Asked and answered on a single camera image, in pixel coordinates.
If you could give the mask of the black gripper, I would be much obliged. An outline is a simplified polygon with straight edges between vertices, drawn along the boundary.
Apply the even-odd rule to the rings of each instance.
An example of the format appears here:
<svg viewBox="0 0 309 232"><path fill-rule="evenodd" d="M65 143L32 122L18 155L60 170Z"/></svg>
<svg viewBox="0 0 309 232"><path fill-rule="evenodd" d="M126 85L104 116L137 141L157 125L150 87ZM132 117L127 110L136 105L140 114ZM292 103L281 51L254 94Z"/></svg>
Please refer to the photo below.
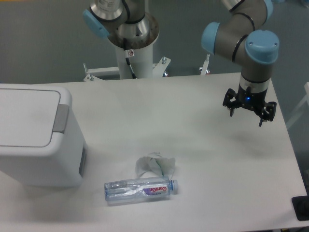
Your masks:
<svg viewBox="0 0 309 232"><path fill-rule="evenodd" d="M232 117L235 109L244 108L254 111L260 117L259 127L264 122L273 121L277 103L275 101L265 102L267 88L261 92L252 92L251 87L244 87L239 84L238 93L229 88L223 100L223 106L227 107Z"/></svg>

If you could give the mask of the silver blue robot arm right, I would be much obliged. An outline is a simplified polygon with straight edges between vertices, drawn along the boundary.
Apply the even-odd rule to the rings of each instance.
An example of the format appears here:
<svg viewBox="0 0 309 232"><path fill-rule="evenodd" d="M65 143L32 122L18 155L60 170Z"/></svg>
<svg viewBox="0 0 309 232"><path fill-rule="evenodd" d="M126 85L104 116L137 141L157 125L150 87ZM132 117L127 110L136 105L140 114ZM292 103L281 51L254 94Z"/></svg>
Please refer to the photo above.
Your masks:
<svg viewBox="0 0 309 232"><path fill-rule="evenodd" d="M265 97L278 58L277 35L260 28L273 13L270 0L224 0L230 20L209 23L203 31L201 46L213 55L224 57L241 66L237 91L228 89L223 106L230 110L244 108L254 112L261 122L273 121L277 104Z"/></svg>

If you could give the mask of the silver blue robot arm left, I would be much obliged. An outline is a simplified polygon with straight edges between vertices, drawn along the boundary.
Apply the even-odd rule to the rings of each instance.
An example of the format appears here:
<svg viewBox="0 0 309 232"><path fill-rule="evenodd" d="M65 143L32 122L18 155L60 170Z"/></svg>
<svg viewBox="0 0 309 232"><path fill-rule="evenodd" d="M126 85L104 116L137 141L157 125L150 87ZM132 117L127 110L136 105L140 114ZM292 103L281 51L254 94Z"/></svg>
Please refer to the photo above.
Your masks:
<svg viewBox="0 0 309 232"><path fill-rule="evenodd" d="M272 121L277 104L266 102L273 65L280 41L261 27L273 12L269 0L225 0L232 17L226 24L209 23L201 36L201 46L241 66L239 88L229 89L223 106L233 113L244 108ZM159 35L156 19L146 12L143 0L95 0L84 10L88 28L114 46L121 79L162 77L153 64L153 44Z"/></svg>

